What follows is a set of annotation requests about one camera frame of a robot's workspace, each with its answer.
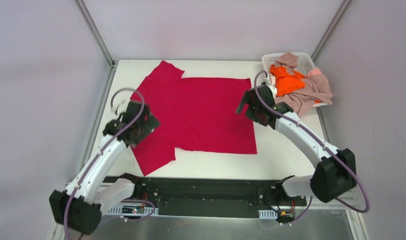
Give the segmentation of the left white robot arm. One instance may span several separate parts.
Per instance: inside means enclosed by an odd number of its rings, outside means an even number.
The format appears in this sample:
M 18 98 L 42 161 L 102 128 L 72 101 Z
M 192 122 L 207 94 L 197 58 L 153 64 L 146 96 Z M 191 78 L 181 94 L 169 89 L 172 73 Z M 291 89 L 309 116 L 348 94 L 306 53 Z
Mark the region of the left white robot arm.
M 131 202 L 142 198 L 142 187 L 127 178 L 117 179 L 104 190 L 100 186 L 123 152 L 136 147 L 159 125 L 149 106 L 138 101 L 128 102 L 123 112 L 105 125 L 97 149 L 81 171 L 64 190 L 54 190 L 49 197 L 54 220 L 65 227 L 67 237 L 69 230 L 92 234 L 110 208 L 126 198 Z

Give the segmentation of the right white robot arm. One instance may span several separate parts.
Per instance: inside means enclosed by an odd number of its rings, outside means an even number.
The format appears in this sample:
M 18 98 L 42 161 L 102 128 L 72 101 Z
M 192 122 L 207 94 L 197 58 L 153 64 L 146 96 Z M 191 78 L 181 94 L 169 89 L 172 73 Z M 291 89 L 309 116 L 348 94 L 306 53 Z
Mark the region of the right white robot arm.
M 356 187 L 353 152 L 347 148 L 340 150 L 319 137 L 286 103 L 275 103 L 268 86 L 263 84 L 245 91 L 236 112 L 241 113 L 245 106 L 247 118 L 283 134 L 315 168 L 311 175 L 282 179 L 274 192 L 279 204 L 287 205 L 296 196 L 314 196 L 328 203 Z

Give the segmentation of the red t shirt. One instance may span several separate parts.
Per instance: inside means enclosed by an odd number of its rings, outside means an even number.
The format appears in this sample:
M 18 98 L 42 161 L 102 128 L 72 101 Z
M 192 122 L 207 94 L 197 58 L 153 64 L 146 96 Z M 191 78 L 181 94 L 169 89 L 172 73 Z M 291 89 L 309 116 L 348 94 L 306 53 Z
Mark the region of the red t shirt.
M 143 175 L 175 160 L 175 149 L 226 154 L 257 153 L 253 122 L 237 114 L 250 79 L 184 77 L 161 61 L 138 92 L 160 126 L 132 149 Z

